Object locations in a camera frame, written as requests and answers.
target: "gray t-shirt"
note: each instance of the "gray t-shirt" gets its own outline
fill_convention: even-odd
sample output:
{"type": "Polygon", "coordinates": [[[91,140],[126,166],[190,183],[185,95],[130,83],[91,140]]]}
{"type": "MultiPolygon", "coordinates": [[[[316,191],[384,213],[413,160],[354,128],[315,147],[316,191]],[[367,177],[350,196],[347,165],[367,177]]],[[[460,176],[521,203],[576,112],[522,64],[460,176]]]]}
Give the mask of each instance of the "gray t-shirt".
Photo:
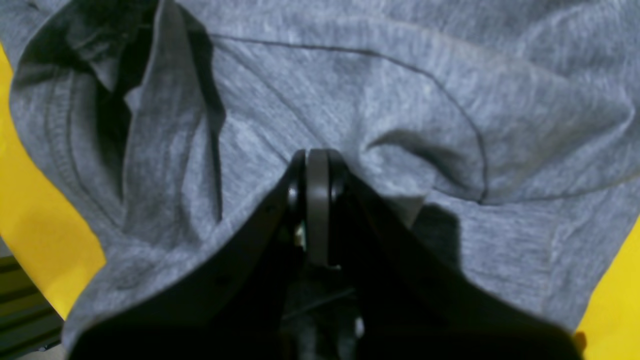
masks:
{"type": "MultiPolygon", "coordinates": [[[[640,210],[640,3],[154,6],[0,3],[20,139],[108,260],[68,348],[215,254],[310,148],[338,149],[472,282],[577,326],[640,210]]],[[[327,346],[322,326],[347,357],[357,313],[323,299],[350,292],[295,291],[303,358],[327,346]],[[319,320],[331,311],[347,320],[319,320]]]]}

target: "black plastic part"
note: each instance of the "black plastic part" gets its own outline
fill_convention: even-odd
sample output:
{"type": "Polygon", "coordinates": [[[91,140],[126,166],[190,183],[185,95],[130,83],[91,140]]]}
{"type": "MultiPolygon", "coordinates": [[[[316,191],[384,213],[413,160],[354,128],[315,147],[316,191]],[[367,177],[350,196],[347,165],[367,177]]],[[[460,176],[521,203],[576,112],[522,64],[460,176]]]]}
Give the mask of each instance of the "black plastic part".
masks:
{"type": "Polygon", "coordinates": [[[297,152],[285,175],[208,262],[158,296],[86,331],[71,360],[157,356],[295,359],[278,329],[303,260],[339,265],[356,290],[360,359],[580,359],[561,329],[445,266],[333,150],[297,152]]]}
{"type": "Polygon", "coordinates": [[[317,266],[329,262],[329,216],[331,177],[329,157],[324,150],[314,149],[307,158],[307,256],[317,266]]]}
{"type": "Polygon", "coordinates": [[[303,256],[293,242],[299,214],[289,206],[300,206],[304,157],[294,160],[215,256],[158,296],[86,331],[70,359],[134,353],[294,359],[294,344],[278,333],[287,285],[303,256]]]}
{"type": "Polygon", "coordinates": [[[341,182],[332,249],[358,295],[365,325],[360,358],[580,359],[561,329],[493,298],[439,261],[339,154],[331,168],[341,182]]]}

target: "yellow surface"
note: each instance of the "yellow surface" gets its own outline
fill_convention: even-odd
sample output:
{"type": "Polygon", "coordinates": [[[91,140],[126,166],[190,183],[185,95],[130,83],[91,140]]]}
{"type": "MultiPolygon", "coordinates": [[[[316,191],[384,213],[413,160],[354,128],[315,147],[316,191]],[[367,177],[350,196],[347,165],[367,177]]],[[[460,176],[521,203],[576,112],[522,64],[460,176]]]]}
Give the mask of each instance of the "yellow surface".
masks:
{"type": "Polygon", "coordinates": [[[586,360],[640,359],[640,220],[593,292],[578,327],[586,360]]]}
{"type": "MultiPolygon", "coordinates": [[[[10,77],[0,47],[0,234],[47,300],[66,318],[105,259],[86,222],[20,144],[8,109],[10,77]]],[[[640,359],[638,279],[640,222],[600,281],[579,326],[587,360],[640,359]]]]}
{"type": "Polygon", "coordinates": [[[53,308],[67,318],[104,265],[84,219],[35,167],[9,114],[11,68],[0,47],[0,234],[53,308]]]}

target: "gray fabric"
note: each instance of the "gray fabric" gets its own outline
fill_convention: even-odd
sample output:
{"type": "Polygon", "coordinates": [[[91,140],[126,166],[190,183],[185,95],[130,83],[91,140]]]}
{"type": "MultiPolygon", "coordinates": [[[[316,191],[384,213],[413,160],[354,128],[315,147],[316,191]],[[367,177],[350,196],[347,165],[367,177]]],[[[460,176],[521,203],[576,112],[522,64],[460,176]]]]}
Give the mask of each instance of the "gray fabric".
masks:
{"type": "MultiPolygon", "coordinates": [[[[640,210],[637,1],[161,0],[146,23],[149,6],[0,3],[20,139],[108,259],[68,348],[211,257],[313,147],[443,257],[420,213],[453,214],[444,247],[471,281],[577,326],[640,210]],[[136,70],[127,46],[151,29],[136,70]],[[131,123],[101,115],[118,96],[131,123]],[[115,123],[127,136],[101,132],[115,123]]],[[[321,324],[297,319],[313,358],[321,324]]]]}

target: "stitching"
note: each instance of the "stitching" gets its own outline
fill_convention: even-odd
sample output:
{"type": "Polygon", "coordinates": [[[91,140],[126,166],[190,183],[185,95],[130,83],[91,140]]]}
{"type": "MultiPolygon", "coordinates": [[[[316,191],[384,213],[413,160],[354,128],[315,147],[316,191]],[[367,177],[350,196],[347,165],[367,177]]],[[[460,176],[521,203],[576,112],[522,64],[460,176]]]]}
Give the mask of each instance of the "stitching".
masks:
{"type": "MultiPolygon", "coordinates": [[[[214,33],[208,33],[208,35],[210,37],[213,38],[222,38],[222,39],[227,39],[227,40],[232,40],[232,41],[237,41],[237,42],[248,42],[248,43],[253,43],[253,44],[262,44],[262,45],[276,45],[276,46],[283,46],[283,47],[290,47],[293,49],[310,49],[310,50],[324,50],[324,51],[337,51],[337,52],[342,52],[342,53],[352,53],[352,54],[361,54],[364,56],[375,56],[377,58],[381,58],[383,60],[387,60],[391,63],[394,63],[398,66],[404,67],[410,71],[413,72],[417,72],[419,74],[422,74],[424,76],[426,76],[427,78],[429,78],[430,80],[432,80],[434,82],[434,84],[438,87],[438,89],[440,89],[440,91],[442,91],[442,93],[448,98],[449,101],[451,101],[451,103],[454,105],[454,107],[456,109],[458,109],[458,111],[461,113],[461,115],[463,116],[463,118],[467,121],[467,123],[469,124],[469,126],[471,127],[471,129],[473,130],[473,132],[476,135],[476,141],[477,141],[477,146],[478,149],[480,151],[480,155],[483,159],[483,190],[480,194],[480,197],[478,198],[478,202],[482,203],[484,202],[484,200],[487,198],[488,196],[488,160],[487,160],[487,155],[486,155],[486,146],[484,144],[484,140],[482,137],[482,134],[479,130],[479,128],[476,126],[476,123],[472,120],[471,116],[467,113],[467,111],[464,109],[464,107],[458,102],[458,100],[446,89],[446,87],[444,87],[444,85],[430,72],[425,71],[423,69],[414,67],[413,65],[409,65],[407,63],[404,63],[402,61],[399,61],[395,58],[391,58],[389,56],[385,56],[382,55],[380,53],[377,53],[375,51],[371,51],[371,50],[361,50],[361,49],[348,49],[348,48],[344,48],[344,47],[331,47],[331,46],[321,46],[321,45],[301,45],[301,44],[286,44],[286,43],[282,43],[282,42],[271,42],[271,41],[264,41],[264,40],[253,40],[253,39],[245,39],[245,38],[237,38],[237,37],[232,37],[232,36],[228,36],[228,35],[218,35],[218,34],[214,34],[214,33]]],[[[270,90],[274,91],[278,98],[282,100],[282,95],[277,92],[275,89],[271,88],[262,78],[260,78],[260,76],[258,76],[253,70],[249,69],[235,54],[233,54],[232,51],[229,51],[229,53],[232,54],[232,56],[239,62],[241,63],[241,65],[243,65],[244,67],[246,67],[250,72],[254,73],[270,90]]]]}

